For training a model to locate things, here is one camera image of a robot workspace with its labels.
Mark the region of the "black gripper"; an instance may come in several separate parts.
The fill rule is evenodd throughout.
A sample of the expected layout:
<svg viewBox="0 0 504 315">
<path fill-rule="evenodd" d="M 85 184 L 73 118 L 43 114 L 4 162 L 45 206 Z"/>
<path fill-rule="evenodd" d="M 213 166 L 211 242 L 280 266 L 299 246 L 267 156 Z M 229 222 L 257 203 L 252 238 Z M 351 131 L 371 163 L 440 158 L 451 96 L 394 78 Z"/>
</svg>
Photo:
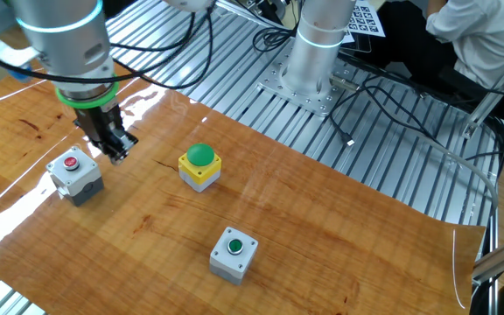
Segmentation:
<svg viewBox="0 0 504 315">
<path fill-rule="evenodd" d="M 88 136 L 90 142 L 108 156 L 113 165 L 119 165 L 130 154 L 138 139 L 123 130 L 119 106 L 76 108 L 75 124 Z"/>
</svg>

